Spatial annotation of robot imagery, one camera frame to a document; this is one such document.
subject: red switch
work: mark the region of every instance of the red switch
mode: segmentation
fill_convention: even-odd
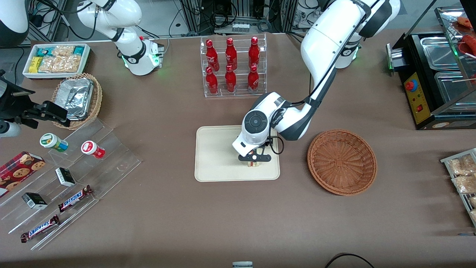
[[[409,81],[405,84],[405,89],[408,90],[408,91],[411,91],[415,86],[415,83],[413,83],[412,81]]]

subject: red bottle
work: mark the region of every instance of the red bottle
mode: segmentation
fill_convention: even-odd
[[[248,58],[250,68],[253,64],[256,64],[256,66],[259,65],[258,37],[256,36],[251,37],[251,46],[249,47]]]
[[[227,38],[227,50],[225,51],[227,65],[231,65],[233,70],[238,68],[237,49],[233,45],[233,38]]]
[[[207,80],[207,87],[208,90],[210,91],[210,94],[216,95],[218,94],[218,80],[215,74],[213,73],[213,69],[208,66],[206,68],[207,71],[207,76],[205,77],[205,80]]]
[[[208,39],[205,44],[207,45],[207,62],[208,65],[213,68],[215,72],[220,70],[220,64],[218,63],[218,54],[215,48],[213,47],[212,40]]]
[[[234,93],[237,85],[237,76],[233,72],[233,66],[230,64],[227,65],[227,73],[225,74],[225,79],[227,80],[227,90],[230,93]]]
[[[248,91],[250,93],[256,93],[256,91],[258,91],[258,81],[259,81],[259,75],[256,72],[258,67],[256,66],[256,64],[253,64],[250,69],[251,71],[248,74]]]

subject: brown wicker basket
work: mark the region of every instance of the brown wicker basket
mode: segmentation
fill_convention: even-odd
[[[307,151],[307,165],[322,187],[341,196],[362,193],[377,175],[377,159],[370,145],[343,129],[317,135]]]
[[[101,85],[99,84],[98,80],[96,80],[96,78],[94,76],[92,76],[88,73],[82,73],[82,74],[74,75],[74,76],[68,77],[65,80],[79,79],[79,78],[88,78],[88,79],[92,80],[93,83],[94,83],[94,88],[93,88],[93,92],[92,92],[92,96],[91,96],[91,104],[89,105],[88,117],[83,121],[71,121],[71,124],[69,125],[69,127],[65,127],[65,126],[63,126],[59,123],[53,122],[53,124],[55,124],[55,126],[57,126],[57,127],[76,130],[80,126],[84,125],[86,122],[89,122],[91,120],[96,119],[96,117],[99,114],[99,110],[101,109],[101,101],[102,101]],[[55,101],[56,94],[58,93],[59,88],[60,88],[60,85],[58,84],[58,86],[56,87],[55,92],[53,93],[53,97],[51,99],[52,102]]]

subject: table surface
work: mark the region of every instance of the table surface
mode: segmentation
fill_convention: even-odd
[[[376,267],[474,267],[476,237],[456,236],[474,229],[439,160],[475,147],[476,130],[415,130],[398,76],[385,71],[385,44],[401,33],[365,41],[337,72],[307,134],[286,142],[281,176],[252,182],[194,178],[197,129],[240,124],[254,102],[204,97],[199,38],[172,40],[163,68],[143,77],[124,68],[113,43],[90,43],[87,71],[104,91],[99,117],[144,162],[40,251],[2,230],[1,266],[225,268],[251,260],[256,268],[307,268],[350,252]],[[267,36],[268,90],[301,100],[309,72],[299,44]],[[42,102],[57,84],[25,79],[23,87]],[[360,195],[327,192],[307,168],[312,139],[334,128],[362,136],[377,156],[377,178]],[[22,129],[0,139],[0,163],[20,151],[45,154],[45,132],[70,133],[50,122]],[[365,267],[351,257],[339,263]]]

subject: emergency stop button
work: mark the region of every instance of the emergency stop button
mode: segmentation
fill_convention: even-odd
[[[418,82],[415,79],[405,83],[405,89],[410,92],[415,92],[417,88],[418,88]]]

